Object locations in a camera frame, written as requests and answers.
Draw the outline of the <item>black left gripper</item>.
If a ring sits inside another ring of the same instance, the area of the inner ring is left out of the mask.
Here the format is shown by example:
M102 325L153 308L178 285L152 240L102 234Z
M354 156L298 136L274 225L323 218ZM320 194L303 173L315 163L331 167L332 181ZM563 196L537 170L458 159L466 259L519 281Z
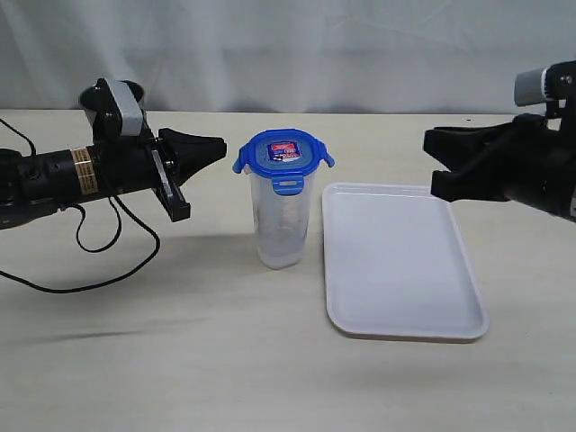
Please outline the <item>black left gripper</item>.
M169 128L152 135L71 151L79 184L78 203L150 189L171 221L190 218L191 205L177 185L226 157L220 137L182 133Z

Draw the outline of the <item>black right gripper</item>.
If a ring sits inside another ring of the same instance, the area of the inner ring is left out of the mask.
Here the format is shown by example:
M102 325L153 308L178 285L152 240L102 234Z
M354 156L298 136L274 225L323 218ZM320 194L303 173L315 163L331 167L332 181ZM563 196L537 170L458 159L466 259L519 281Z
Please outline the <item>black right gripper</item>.
M564 121L554 130L541 115L520 114L494 126L435 127L422 149L445 167L432 173L430 192L446 202L575 210L575 127Z

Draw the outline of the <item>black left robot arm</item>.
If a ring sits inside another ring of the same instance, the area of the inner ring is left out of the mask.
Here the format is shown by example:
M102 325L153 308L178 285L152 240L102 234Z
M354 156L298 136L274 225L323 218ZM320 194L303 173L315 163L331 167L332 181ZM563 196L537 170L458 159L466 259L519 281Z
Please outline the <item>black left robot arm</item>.
M1 227L11 229L68 207L151 190L172 222L191 215L182 185L223 159L224 139L169 128L157 134L95 136L91 146L23 156L1 152Z

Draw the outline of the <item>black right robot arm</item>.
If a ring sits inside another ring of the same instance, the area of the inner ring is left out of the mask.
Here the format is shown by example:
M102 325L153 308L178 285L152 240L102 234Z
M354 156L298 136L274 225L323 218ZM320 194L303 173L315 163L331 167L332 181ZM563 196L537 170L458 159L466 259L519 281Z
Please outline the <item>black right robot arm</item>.
M514 201L575 221L575 129L537 114L488 127L426 130L423 150L445 168L430 192L449 203Z

